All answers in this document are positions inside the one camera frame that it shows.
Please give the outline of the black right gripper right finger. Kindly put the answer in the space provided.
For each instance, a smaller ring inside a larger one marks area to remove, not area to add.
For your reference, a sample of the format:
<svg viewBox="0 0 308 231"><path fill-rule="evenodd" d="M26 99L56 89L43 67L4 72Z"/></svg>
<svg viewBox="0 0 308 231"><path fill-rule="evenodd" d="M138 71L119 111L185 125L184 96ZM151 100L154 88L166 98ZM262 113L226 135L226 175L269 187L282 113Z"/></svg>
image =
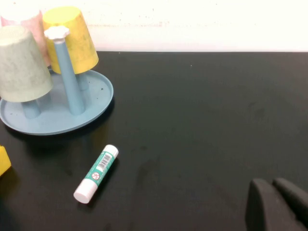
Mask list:
<svg viewBox="0 0 308 231"><path fill-rule="evenodd" d="M284 178L276 178L272 185L282 195L297 219L308 225L308 193Z"/></svg>

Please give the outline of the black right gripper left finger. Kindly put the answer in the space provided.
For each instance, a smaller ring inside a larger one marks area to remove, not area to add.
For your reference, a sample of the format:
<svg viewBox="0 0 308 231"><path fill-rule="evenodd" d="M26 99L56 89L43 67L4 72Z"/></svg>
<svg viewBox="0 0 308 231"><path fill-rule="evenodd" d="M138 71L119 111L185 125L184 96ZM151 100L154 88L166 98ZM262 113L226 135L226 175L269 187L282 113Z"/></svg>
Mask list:
<svg viewBox="0 0 308 231"><path fill-rule="evenodd" d="M306 231L282 195L263 179L250 182L245 211L248 231Z"/></svg>

